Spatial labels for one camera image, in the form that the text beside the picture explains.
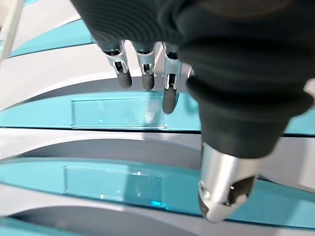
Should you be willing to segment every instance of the gray curved surface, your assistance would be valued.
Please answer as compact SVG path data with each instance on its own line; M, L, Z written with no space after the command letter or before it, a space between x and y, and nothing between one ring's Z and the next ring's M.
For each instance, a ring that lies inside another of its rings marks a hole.
M14 218L89 236L193 236L170 224L129 212L91 207L48 207L13 215Z
M18 157L76 157L149 162L199 170L200 150L160 140L93 139L40 147Z

